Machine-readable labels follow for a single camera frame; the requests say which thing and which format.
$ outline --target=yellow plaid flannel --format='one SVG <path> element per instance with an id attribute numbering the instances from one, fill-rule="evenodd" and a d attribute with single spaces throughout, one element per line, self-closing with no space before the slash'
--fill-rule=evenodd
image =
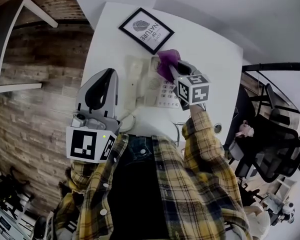
<path id="1" fill-rule="evenodd" d="M 186 139 L 184 160 L 171 139 L 152 137 L 170 238 L 225 239 L 227 222 L 239 226 L 251 239 L 236 176 L 224 159 L 223 147 L 214 136 L 207 113 L 202 111 L 190 118 L 182 134 Z M 68 171 L 72 193 L 64 197 L 56 210 L 56 230 L 66 227 L 69 220 L 78 220 L 77 239 L 110 238 L 114 226 L 107 196 L 128 141 L 127 134 L 119 135 L 106 163 L 72 162 Z M 77 198 L 78 193 L 84 194 L 83 201 Z M 107 210 L 106 215 L 100 214 L 102 209 Z"/>

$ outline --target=white table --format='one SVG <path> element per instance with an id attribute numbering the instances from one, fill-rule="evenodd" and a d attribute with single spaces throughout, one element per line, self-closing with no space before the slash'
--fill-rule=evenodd
<path id="1" fill-rule="evenodd" d="M 117 71 L 119 90 L 115 113 L 118 118 L 126 113 L 125 80 L 130 70 L 131 57 L 149 61 L 152 57 L 152 54 L 118 29 L 137 8 L 122 3 L 105 4 L 91 41 L 82 77 L 81 85 L 104 69 L 113 68 Z M 211 87 L 206 107 L 212 124 L 222 125 L 221 133 L 216 136 L 224 144 L 237 101 L 243 50 L 203 26 L 162 11 L 144 9 L 175 32 L 160 50 L 178 50 L 182 60 L 188 61 L 209 77 Z M 174 141 L 177 139 L 177 131 L 171 122 L 184 123 L 190 116 L 190 112 L 182 111 L 181 107 L 138 107 L 133 114 L 136 115 L 137 126 L 146 122 Z"/>

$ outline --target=framed picture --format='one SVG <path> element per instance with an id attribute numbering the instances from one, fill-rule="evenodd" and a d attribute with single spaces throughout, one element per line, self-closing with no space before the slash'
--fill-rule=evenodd
<path id="1" fill-rule="evenodd" d="M 155 55 L 175 33 L 146 10 L 139 8 L 120 27 L 124 33 Z"/>

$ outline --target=leaf logo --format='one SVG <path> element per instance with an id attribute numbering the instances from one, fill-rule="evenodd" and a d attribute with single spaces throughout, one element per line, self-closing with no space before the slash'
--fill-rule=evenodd
<path id="1" fill-rule="evenodd" d="M 132 24 L 132 27 L 135 31 L 145 31 L 149 27 L 149 23 L 143 20 L 138 20 Z"/>

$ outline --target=purple object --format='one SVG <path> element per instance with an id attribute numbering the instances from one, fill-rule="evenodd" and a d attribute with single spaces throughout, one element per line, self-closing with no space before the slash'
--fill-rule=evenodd
<path id="1" fill-rule="evenodd" d="M 164 77 L 169 82 L 174 82 L 174 77 L 171 74 L 169 65 L 178 67 L 178 61 L 181 60 L 180 54 L 177 50 L 163 50 L 158 52 L 161 63 L 158 66 L 158 74 Z"/>

